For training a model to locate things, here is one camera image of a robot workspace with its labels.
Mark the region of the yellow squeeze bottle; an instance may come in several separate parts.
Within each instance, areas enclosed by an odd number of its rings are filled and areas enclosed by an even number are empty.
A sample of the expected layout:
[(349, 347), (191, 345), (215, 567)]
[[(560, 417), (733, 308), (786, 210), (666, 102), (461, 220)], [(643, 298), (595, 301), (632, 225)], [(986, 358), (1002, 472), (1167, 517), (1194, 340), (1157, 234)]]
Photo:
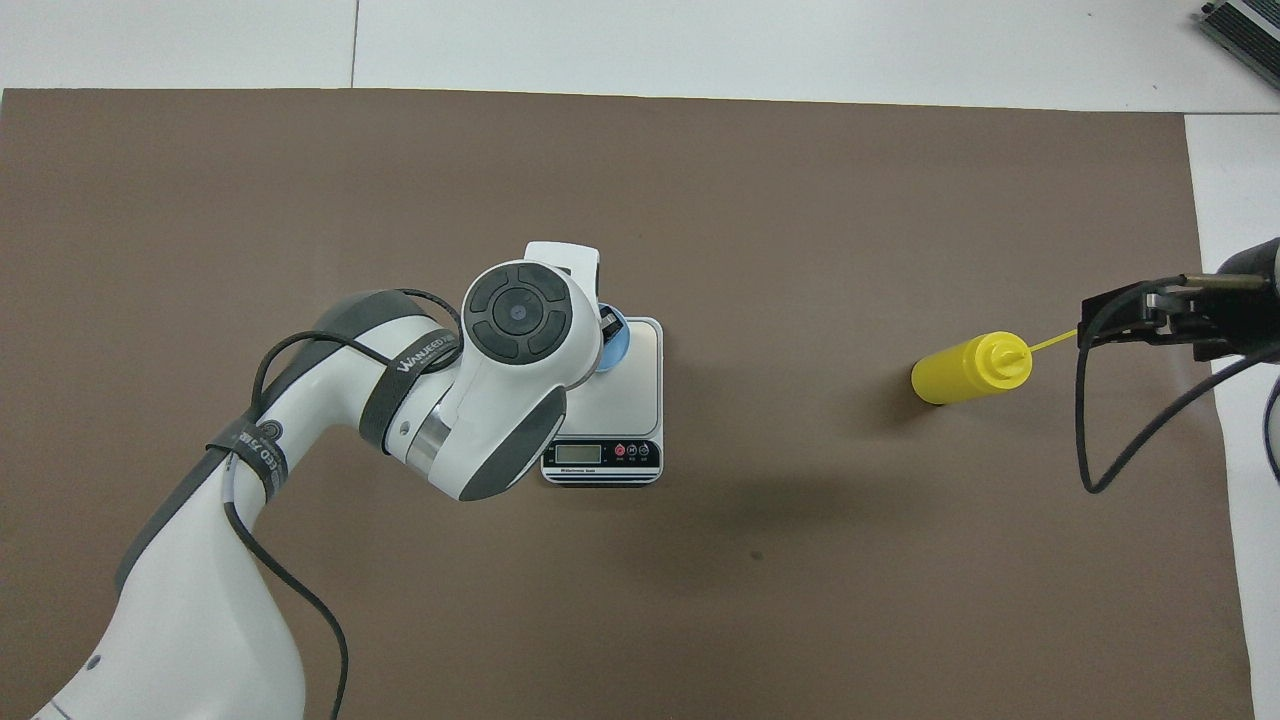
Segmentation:
[(1005, 395), (1029, 380), (1037, 351), (1075, 337), (1076, 331), (1068, 331), (1029, 345), (1012, 332), (987, 332), (915, 361), (911, 391), (933, 406)]

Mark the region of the grey ribbed metal device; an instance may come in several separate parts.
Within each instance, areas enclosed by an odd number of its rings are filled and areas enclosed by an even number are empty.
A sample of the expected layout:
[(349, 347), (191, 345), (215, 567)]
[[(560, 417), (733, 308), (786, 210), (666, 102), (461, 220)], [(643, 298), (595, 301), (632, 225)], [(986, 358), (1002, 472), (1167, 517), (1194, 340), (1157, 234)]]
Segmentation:
[(1280, 0), (1208, 0), (1199, 28), (1243, 61), (1280, 74)]

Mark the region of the silver digital kitchen scale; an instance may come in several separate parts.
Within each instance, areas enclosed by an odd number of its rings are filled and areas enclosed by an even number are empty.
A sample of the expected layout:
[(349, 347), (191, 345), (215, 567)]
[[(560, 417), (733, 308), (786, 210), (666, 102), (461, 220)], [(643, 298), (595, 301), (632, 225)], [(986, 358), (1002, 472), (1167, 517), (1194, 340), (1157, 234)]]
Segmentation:
[(663, 329), (652, 316), (627, 319), (620, 360), (567, 395), (567, 414), (541, 455), (554, 486), (640, 488), (663, 473)]

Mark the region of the brown table mat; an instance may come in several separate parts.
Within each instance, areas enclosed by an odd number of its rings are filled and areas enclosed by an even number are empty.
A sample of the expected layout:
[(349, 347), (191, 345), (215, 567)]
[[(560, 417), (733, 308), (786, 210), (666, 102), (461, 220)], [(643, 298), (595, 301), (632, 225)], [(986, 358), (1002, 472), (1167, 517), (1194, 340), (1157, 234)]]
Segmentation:
[(1071, 345), (908, 379), (1197, 272), (1180, 117), (380, 90), (3, 95), (0, 720), (271, 345), (534, 240), (663, 325), (664, 473), (457, 503), (326, 433), (260, 534), (349, 637), (343, 720), (1253, 720), (1210, 398), (1088, 495)]

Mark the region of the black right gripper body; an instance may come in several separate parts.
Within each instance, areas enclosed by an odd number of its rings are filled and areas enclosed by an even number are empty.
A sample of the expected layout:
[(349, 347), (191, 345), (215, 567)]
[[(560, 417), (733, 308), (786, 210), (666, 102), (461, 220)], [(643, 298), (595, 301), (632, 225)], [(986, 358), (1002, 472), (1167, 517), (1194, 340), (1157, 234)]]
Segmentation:
[(1203, 290), (1197, 309), (1211, 325), (1194, 343), (1194, 359), (1251, 355), (1280, 342), (1280, 237), (1231, 255), (1220, 274), (1258, 275), (1258, 290)]

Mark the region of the light blue plastic cup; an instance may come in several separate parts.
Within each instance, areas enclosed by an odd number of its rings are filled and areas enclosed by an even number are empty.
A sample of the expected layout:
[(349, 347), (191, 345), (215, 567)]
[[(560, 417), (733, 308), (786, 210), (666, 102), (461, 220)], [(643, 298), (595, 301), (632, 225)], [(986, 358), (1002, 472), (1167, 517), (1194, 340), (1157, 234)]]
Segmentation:
[(608, 343), (602, 345), (602, 352), (596, 363), (595, 373), (607, 373), (622, 363), (630, 347), (630, 327), (627, 318), (614, 306), (617, 314), (617, 336)]

